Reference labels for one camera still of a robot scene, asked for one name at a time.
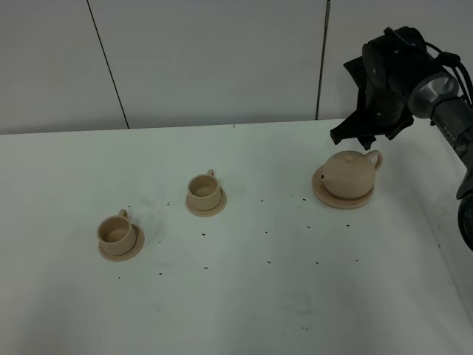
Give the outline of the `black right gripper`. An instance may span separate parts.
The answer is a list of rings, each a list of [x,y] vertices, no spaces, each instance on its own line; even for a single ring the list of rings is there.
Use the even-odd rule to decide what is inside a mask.
[[[330,130],[335,145],[356,138],[370,150],[378,135],[392,140],[414,122],[414,100],[438,77],[438,61],[414,27],[390,27],[344,64],[358,87],[356,110]]]

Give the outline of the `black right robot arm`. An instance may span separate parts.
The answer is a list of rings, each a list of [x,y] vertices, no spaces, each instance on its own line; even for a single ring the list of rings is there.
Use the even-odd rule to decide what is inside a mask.
[[[344,63],[358,87],[355,111],[332,129],[334,143],[355,138],[369,149],[392,140],[415,118],[429,119],[466,167],[456,198],[461,237],[472,246],[472,80],[454,53],[438,50],[414,27],[390,27]]]

